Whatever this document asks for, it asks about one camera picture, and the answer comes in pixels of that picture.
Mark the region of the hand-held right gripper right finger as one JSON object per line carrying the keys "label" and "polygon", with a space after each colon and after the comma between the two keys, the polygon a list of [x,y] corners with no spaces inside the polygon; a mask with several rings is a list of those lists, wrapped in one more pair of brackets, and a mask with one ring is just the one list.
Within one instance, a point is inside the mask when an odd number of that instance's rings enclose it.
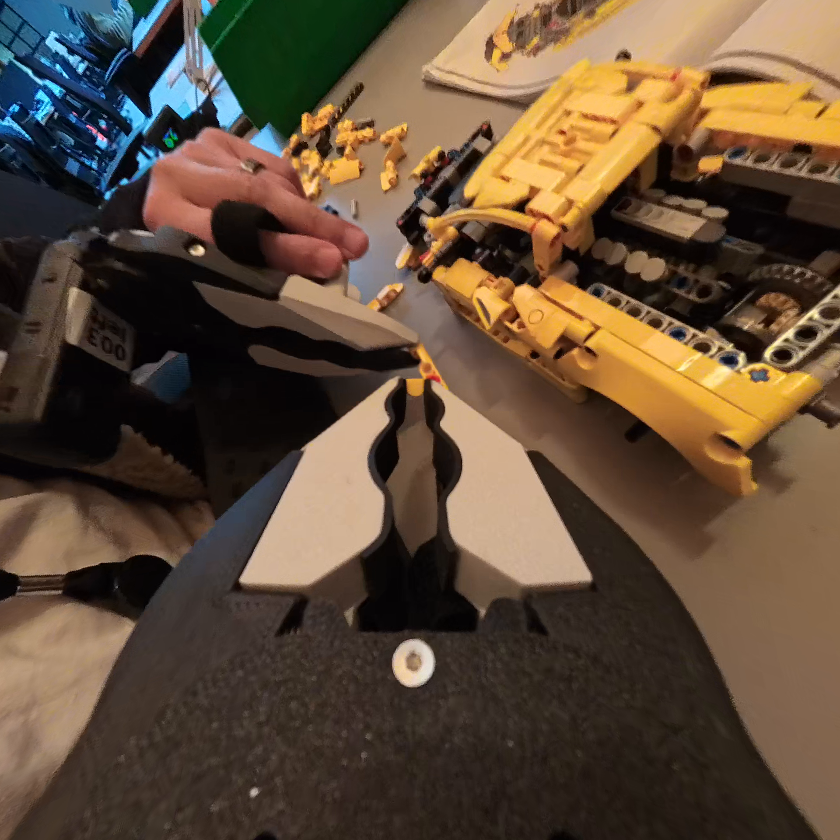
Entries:
{"label": "hand-held right gripper right finger", "polygon": [[499,600],[592,587],[592,572],[516,439],[433,381],[427,427],[447,587],[480,616]]}

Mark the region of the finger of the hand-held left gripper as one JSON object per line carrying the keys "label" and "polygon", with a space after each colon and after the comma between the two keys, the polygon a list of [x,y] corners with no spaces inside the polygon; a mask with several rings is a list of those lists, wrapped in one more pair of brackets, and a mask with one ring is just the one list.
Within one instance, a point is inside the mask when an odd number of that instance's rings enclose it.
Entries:
{"label": "finger of the hand-held left gripper", "polygon": [[194,287],[207,304],[242,327],[276,327],[362,351],[403,349],[419,341],[415,331],[383,312],[310,279],[287,279],[276,300],[202,282]]}
{"label": "finger of the hand-held left gripper", "polygon": [[397,351],[398,364],[390,364],[384,368],[375,368],[369,361],[364,362],[362,366],[348,367],[326,360],[299,359],[261,344],[251,345],[248,348],[248,355],[252,361],[270,369],[318,378],[355,377],[374,373],[392,375],[394,371],[414,370],[425,364],[416,354],[408,350]]}

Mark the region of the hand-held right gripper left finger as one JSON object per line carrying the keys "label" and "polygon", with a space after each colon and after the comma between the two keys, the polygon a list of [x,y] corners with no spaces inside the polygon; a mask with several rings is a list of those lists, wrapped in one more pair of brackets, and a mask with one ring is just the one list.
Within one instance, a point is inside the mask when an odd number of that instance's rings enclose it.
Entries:
{"label": "hand-held right gripper left finger", "polygon": [[385,382],[302,449],[238,578],[247,592],[358,612],[363,629],[406,622],[406,549],[386,481],[398,461],[406,380]]}

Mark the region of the small yellow brick assembly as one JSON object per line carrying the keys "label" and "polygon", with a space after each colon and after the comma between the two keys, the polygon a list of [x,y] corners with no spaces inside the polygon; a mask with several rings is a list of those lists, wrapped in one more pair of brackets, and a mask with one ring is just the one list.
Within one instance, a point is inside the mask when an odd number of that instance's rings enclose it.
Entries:
{"label": "small yellow brick assembly", "polygon": [[415,377],[406,379],[406,392],[409,396],[422,396],[426,382],[434,382],[441,388],[448,389],[448,385],[441,376],[436,363],[421,343],[412,348],[412,355],[416,361],[417,373]]}

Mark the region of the yellow brick car model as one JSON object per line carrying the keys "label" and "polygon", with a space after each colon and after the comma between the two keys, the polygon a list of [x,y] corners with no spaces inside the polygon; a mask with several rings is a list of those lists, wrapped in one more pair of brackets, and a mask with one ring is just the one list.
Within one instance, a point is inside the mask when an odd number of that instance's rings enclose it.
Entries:
{"label": "yellow brick car model", "polygon": [[711,484],[795,414],[838,425],[838,100],[627,58],[419,166],[395,261],[570,399]]}

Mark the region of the person's left forearm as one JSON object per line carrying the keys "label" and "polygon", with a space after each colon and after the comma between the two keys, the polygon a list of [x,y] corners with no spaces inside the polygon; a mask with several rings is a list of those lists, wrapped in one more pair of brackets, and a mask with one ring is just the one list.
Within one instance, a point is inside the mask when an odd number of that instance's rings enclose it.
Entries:
{"label": "person's left forearm", "polygon": [[131,182],[116,188],[98,210],[93,226],[102,234],[121,230],[148,232],[144,221],[144,205],[149,191],[152,170],[149,169]]}

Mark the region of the grey desk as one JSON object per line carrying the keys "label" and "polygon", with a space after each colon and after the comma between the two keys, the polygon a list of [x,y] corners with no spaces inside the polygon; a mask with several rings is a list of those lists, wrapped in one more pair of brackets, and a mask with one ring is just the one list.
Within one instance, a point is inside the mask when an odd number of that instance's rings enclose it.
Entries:
{"label": "grey desk", "polygon": [[[521,108],[428,86],[422,67],[482,2],[411,2],[324,96],[354,83],[352,114],[379,129],[407,122],[408,160],[383,194],[383,151],[362,148],[360,180],[322,200],[371,241],[351,281],[368,299],[396,279],[411,200],[406,172],[437,144],[452,148],[485,120],[497,137]],[[537,449],[655,562],[703,633],[752,740],[822,838],[838,838],[838,429],[797,416],[752,448],[759,490],[736,499],[652,434],[630,444],[632,418],[599,396],[574,404],[524,363],[456,317],[438,290],[405,280],[389,311],[416,330],[449,388]]]}

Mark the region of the person's left hand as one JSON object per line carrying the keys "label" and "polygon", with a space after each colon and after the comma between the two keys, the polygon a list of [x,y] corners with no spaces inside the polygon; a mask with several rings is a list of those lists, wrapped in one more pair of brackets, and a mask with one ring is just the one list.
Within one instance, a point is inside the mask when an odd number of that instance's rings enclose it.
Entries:
{"label": "person's left hand", "polygon": [[305,197],[288,163],[220,129],[205,129],[150,169],[143,218],[152,232],[173,227],[215,240],[213,210],[233,201],[262,208],[284,228],[258,233],[260,254],[272,268],[330,279],[370,247],[360,227]]}

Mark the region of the black device green light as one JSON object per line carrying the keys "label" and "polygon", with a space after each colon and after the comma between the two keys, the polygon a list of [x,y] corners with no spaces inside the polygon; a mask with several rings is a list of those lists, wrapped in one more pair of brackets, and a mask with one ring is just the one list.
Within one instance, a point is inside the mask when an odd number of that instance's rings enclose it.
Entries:
{"label": "black device green light", "polygon": [[169,104],[165,104],[144,129],[143,142],[163,154],[168,154],[186,141],[196,139],[198,134],[207,128],[219,128],[217,108],[213,100],[206,99],[185,117]]}

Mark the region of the fleece lined jacket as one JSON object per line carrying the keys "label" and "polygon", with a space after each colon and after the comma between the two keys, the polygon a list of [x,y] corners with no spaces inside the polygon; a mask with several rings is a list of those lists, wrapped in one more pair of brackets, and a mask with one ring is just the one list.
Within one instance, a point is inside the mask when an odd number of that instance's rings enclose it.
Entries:
{"label": "fleece lined jacket", "polygon": [[1,457],[2,476],[21,480],[71,480],[121,495],[157,497],[165,501],[208,501],[205,483],[162,447],[129,426],[122,426],[115,454],[99,465],[40,464],[12,455]]}

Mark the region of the pile of yellow bricks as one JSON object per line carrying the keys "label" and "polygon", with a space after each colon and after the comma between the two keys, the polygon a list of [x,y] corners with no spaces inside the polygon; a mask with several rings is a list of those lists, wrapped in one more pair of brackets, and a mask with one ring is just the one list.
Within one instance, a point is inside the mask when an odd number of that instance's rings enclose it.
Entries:
{"label": "pile of yellow bricks", "polygon": [[382,148],[381,191],[390,193],[400,184],[408,124],[399,122],[379,131],[374,119],[353,117],[351,110],[363,93],[364,84],[359,81],[339,101],[304,112],[298,131],[286,142],[280,158],[297,174],[308,200],[320,197],[325,186],[360,180],[366,171],[362,150],[375,144]]}

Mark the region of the wooden board document stand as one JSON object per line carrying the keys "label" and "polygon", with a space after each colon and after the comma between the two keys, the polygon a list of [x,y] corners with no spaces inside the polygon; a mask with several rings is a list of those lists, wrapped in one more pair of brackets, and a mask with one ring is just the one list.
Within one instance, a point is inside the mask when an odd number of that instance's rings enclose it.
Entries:
{"label": "wooden board document stand", "polygon": [[184,77],[197,91],[208,95],[212,93],[217,69],[214,64],[205,66],[205,47],[199,28],[215,5],[216,1],[182,2],[184,56],[167,71],[165,79],[168,88],[173,88],[176,82]]}

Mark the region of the green plastic bin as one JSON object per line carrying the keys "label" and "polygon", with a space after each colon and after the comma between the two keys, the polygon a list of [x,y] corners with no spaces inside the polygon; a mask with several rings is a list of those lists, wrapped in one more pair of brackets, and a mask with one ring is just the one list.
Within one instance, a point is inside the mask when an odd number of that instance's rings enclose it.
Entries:
{"label": "green plastic bin", "polygon": [[246,118],[288,134],[405,1],[220,1],[199,33]]}

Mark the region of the open instruction booklet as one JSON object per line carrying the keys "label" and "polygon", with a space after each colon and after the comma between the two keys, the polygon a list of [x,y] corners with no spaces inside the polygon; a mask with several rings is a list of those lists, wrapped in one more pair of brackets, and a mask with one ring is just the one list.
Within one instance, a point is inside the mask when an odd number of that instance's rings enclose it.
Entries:
{"label": "open instruction booklet", "polygon": [[838,96],[838,1],[487,2],[425,81],[527,102],[580,60],[626,52],[737,80],[809,82]]}

